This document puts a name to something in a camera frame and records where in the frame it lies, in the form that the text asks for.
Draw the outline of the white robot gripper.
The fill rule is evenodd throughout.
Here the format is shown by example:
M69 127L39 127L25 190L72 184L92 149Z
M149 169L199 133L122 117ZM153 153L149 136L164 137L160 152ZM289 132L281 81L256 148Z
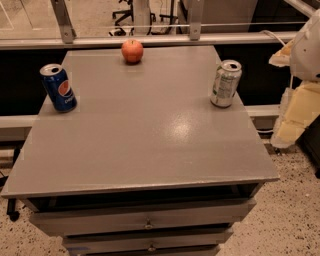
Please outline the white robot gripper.
M320 115L320 10L269 59L276 67L290 65L291 74L303 81L296 89L286 88L280 102L271 145L288 148Z

